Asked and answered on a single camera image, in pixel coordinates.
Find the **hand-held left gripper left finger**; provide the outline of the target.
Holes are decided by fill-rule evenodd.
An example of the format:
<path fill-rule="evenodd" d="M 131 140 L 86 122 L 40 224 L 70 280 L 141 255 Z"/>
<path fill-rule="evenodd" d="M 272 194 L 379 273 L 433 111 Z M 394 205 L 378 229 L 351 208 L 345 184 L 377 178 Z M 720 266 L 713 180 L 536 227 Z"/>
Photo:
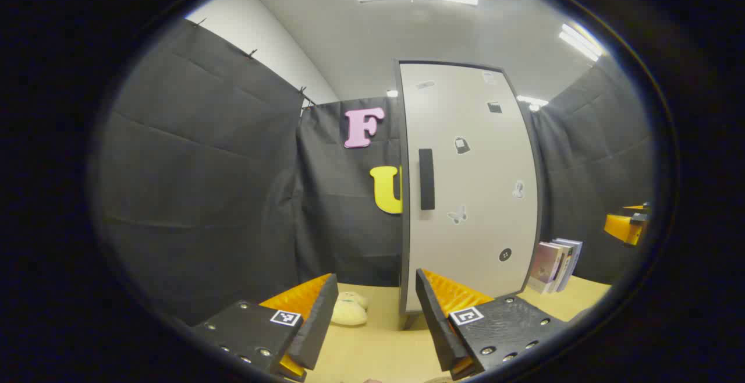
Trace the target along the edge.
<path fill-rule="evenodd" d="M 192 331 L 244 368 L 303 382 L 316 367 L 337 298 L 337 276 L 330 272 L 261 303 L 239 300 Z"/>

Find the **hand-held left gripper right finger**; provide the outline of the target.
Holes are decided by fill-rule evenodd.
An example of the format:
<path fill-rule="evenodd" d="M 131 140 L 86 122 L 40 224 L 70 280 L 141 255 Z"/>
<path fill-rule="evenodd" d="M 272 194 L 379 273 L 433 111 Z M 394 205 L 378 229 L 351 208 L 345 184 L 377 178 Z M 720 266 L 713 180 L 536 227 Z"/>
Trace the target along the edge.
<path fill-rule="evenodd" d="M 426 269 L 415 282 L 439 365 L 455 381 L 502 376 L 569 327 L 518 296 L 492 298 Z"/>

